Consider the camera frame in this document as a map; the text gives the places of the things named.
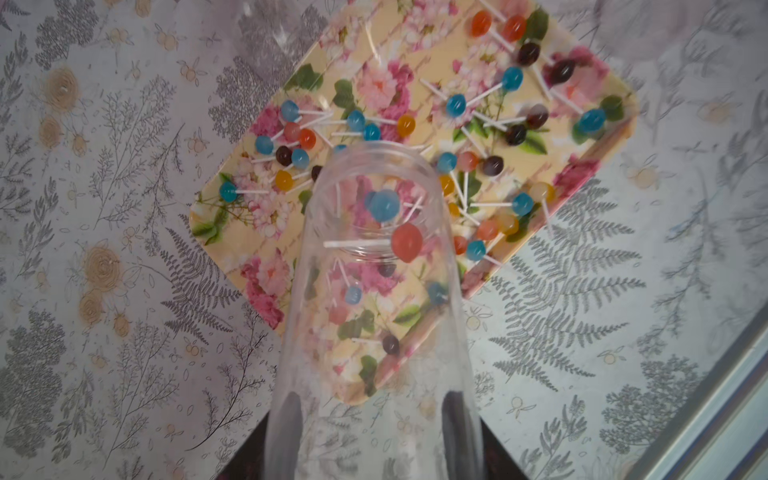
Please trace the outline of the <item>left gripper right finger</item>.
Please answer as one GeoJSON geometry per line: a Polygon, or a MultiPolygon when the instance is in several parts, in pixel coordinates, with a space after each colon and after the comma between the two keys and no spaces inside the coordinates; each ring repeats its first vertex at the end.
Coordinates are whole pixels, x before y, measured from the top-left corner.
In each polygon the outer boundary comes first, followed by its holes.
{"type": "Polygon", "coordinates": [[[473,422],[462,392],[445,395],[441,416],[449,479],[527,478],[486,423],[473,422]]]}

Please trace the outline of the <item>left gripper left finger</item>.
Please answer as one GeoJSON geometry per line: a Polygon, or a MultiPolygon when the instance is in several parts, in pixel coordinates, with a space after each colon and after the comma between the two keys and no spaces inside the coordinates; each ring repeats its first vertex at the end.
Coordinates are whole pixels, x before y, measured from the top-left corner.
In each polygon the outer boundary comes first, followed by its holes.
{"type": "Polygon", "coordinates": [[[215,478],[294,479],[303,425],[301,398],[288,393],[276,421],[267,414],[215,478]]]}

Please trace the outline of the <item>clear candy jar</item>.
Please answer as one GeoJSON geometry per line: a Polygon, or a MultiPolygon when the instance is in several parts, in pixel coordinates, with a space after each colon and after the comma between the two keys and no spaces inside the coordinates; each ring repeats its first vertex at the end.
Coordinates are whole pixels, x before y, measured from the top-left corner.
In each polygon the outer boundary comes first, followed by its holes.
{"type": "Polygon", "coordinates": [[[415,149],[362,142],[334,153],[305,208],[270,421],[301,398],[294,479],[449,479],[441,406],[459,391],[479,413],[450,217],[435,168],[415,149]],[[390,189],[398,216],[364,200],[390,189]],[[424,242],[410,263],[325,240],[385,238],[405,223],[424,242]]]}

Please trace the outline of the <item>red lollipop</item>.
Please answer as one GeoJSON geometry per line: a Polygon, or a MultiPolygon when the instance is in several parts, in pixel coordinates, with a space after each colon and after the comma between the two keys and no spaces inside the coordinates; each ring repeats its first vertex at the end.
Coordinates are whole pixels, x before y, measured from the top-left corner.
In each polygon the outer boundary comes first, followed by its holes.
{"type": "Polygon", "coordinates": [[[389,250],[401,261],[412,262],[421,252],[424,238],[418,227],[411,223],[405,223],[397,227],[391,235],[385,238],[361,239],[361,240],[325,240],[325,248],[358,248],[358,249],[383,249],[389,250]]]}

